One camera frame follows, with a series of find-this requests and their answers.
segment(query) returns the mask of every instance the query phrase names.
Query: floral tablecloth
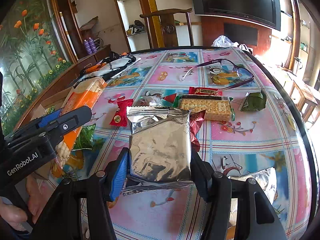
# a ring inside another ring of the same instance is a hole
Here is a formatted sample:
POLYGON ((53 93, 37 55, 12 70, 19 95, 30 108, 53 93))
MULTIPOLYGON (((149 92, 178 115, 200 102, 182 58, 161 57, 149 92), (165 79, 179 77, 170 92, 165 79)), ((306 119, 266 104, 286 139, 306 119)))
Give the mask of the floral tablecloth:
MULTIPOLYGON (((254 82, 224 95, 234 99, 234 122, 205 121, 196 135, 202 160, 214 170, 227 175, 247 174, 274 167, 277 192, 273 202, 289 239, 298 239, 308 225, 311 204, 311 179, 308 158, 295 121, 284 100, 260 68, 237 48, 163 50, 136 55, 141 60, 121 77, 111 80, 92 110, 90 123, 96 123, 92 151, 73 153, 83 167, 66 165, 63 177, 86 179, 115 160, 129 143, 129 127, 109 125, 117 101, 151 95, 163 98, 174 93, 186 94, 190 86, 220 88, 213 83, 208 67, 199 67, 184 81, 181 77, 191 67, 217 58, 226 58, 254 73, 254 82), (264 90, 266 108, 259 112, 241 112, 239 105, 247 92, 264 90)), ((229 66, 222 66, 226 72, 229 66)), ((62 178, 50 177, 43 183, 53 190, 62 178)), ((87 221, 86 201, 82 218, 87 221)), ((191 240, 199 239, 206 222, 206 204, 196 187, 179 190, 155 190, 122 196, 109 205, 118 239, 191 240)))

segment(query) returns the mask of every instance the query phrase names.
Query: screw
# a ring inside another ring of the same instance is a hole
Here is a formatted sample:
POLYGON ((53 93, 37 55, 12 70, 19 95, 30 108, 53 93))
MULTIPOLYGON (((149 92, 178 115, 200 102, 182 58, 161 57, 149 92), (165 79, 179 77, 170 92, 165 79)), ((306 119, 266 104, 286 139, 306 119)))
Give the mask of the screw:
POLYGON ((217 179, 222 177, 222 173, 220 171, 215 171, 213 174, 217 179))
POLYGON ((106 173, 104 171, 98 171, 96 173, 97 177, 102 178, 106 173))
POLYGON ((253 185, 257 183, 257 181, 254 178, 249 178, 248 181, 250 184, 253 184, 253 185))
POLYGON ((65 179, 63 180, 63 184, 64 184, 64 185, 69 184, 70 181, 71 181, 70 178, 65 178, 65 179))

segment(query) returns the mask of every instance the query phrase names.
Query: blue gripper pad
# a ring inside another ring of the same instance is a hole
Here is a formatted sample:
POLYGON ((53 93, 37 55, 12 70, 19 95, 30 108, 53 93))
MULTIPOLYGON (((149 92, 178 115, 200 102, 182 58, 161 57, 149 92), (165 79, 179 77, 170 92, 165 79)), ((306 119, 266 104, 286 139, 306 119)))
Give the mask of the blue gripper pad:
POLYGON ((57 119, 61 111, 62 111, 62 108, 58 109, 57 111, 54 111, 51 114, 43 116, 41 122, 38 124, 39 128, 45 127, 49 122, 51 122, 54 119, 57 119))
POLYGON ((129 149, 124 147, 114 163, 116 170, 111 180, 111 190, 109 195, 111 201, 115 201, 120 195, 125 177, 127 176, 128 153, 129 149))

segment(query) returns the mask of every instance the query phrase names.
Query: purple spray can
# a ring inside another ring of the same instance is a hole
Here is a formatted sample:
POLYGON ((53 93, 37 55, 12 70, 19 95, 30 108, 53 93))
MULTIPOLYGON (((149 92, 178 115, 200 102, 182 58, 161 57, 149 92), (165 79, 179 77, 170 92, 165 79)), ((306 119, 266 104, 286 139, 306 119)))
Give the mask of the purple spray can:
POLYGON ((84 40, 83 45, 85 46, 85 50, 87 51, 88 55, 92 54, 92 50, 87 40, 84 40))
POLYGON ((89 45, 90 45, 90 48, 92 50, 92 53, 95 53, 97 51, 96 49, 96 45, 94 44, 94 40, 89 38, 89 45))

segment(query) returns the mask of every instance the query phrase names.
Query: flat screen tv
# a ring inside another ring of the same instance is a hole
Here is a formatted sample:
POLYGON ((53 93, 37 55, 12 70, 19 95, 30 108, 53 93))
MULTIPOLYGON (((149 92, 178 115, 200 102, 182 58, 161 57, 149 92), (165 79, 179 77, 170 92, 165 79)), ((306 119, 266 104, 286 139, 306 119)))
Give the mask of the flat screen tv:
POLYGON ((279 0, 193 0, 196 15, 225 16, 280 31, 279 0))

